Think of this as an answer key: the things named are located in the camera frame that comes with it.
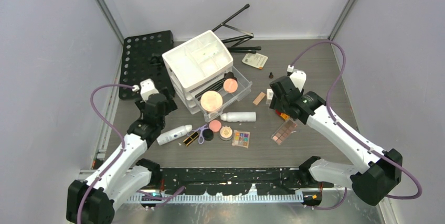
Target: makeup compact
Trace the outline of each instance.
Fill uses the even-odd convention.
[[[229,126],[223,126],[219,131],[219,137],[224,141],[230,141],[233,133],[233,130]]]
[[[234,130],[234,139],[232,140],[232,146],[239,146],[249,148],[250,132]]]
[[[292,131],[295,130],[295,128],[296,123],[292,119],[287,119],[270,138],[278,145],[281,145],[283,141],[292,134]]]

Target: black pegboard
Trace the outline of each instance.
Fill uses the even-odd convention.
[[[162,54],[172,48],[173,34],[170,30],[125,38],[120,83],[132,86],[150,78],[157,89],[167,87],[174,96],[175,90],[162,59]],[[135,99],[136,95],[130,89],[119,89],[122,100]]]

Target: eyeshadow pan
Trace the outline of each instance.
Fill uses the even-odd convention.
[[[296,126],[296,123],[292,119],[287,119],[270,138],[278,145],[281,145],[283,141],[292,134]]]

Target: metal frame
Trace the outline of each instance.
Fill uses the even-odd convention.
[[[357,2],[357,0],[348,0],[348,2],[346,3],[345,7],[343,8],[342,13],[338,17],[338,20],[335,23],[334,28],[332,29],[332,32],[331,32],[331,34],[328,37],[328,40],[333,40],[335,38],[335,36],[337,35],[338,31],[342,27],[343,22],[347,18],[348,14],[350,13],[352,7],[354,6],[354,4],[356,2]]]
[[[108,23],[110,24],[111,28],[113,29],[114,33],[116,34],[118,40],[121,42],[121,44],[124,44],[124,37],[121,33],[121,30],[119,29],[116,21],[113,18],[113,15],[110,12],[110,9],[108,9],[107,4],[105,3],[105,0],[96,0],[98,3],[100,9],[102,10],[103,14],[105,15]]]
[[[118,65],[118,68],[116,70],[116,76],[114,77],[114,84],[119,83],[119,77],[120,77],[120,69],[121,69],[121,62]],[[114,118],[116,116],[116,111],[118,110],[118,104],[119,104],[119,88],[118,87],[112,87],[111,91],[109,93],[109,100],[107,109],[105,110],[105,114],[103,115],[105,119],[107,119],[109,122],[113,123]],[[105,122],[101,121],[101,130],[99,134],[99,138],[97,139],[97,146],[96,150],[94,152],[93,162],[96,159],[103,160],[105,159],[105,153],[108,148],[108,142],[110,141],[110,135],[113,130],[105,124]]]

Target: black metal stand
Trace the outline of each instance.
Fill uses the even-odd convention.
[[[238,29],[236,27],[233,26],[229,26],[226,23],[229,22],[231,19],[235,18],[238,14],[240,14],[243,10],[249,8],[250,5],[247,4],[245,5],[243,8],[241,8],[239,11],[237,11],[235,14],[233,14],[232,16],[230,16],[228,19],[224,20],[222,23],[220,23],[219,25],[217,25],[215,28],[212,29],[213,32],[215,32],[216,30],[218,30],[221,26],[230,28],[232,30],[238,31],[244,35],[238,36],[238,37],[233,37],[233,38],[228,38],[228,39],[223,39],[221,40],[222,43],[226,44],[226,43],[231,43],[231,42],[236,42],[235,44],[233,44],[230,47],[227,47],[227,49],[229,50],[229,52],[245,52],[245,53],[252,53],[252,54],[256,54],[257,51],[261,50],[261,47],[237,47],[238,45],[243,44],[244,42],[250,40],[253,38],[253,33],[250,33],[248,31],[243,31],[241,29]]]

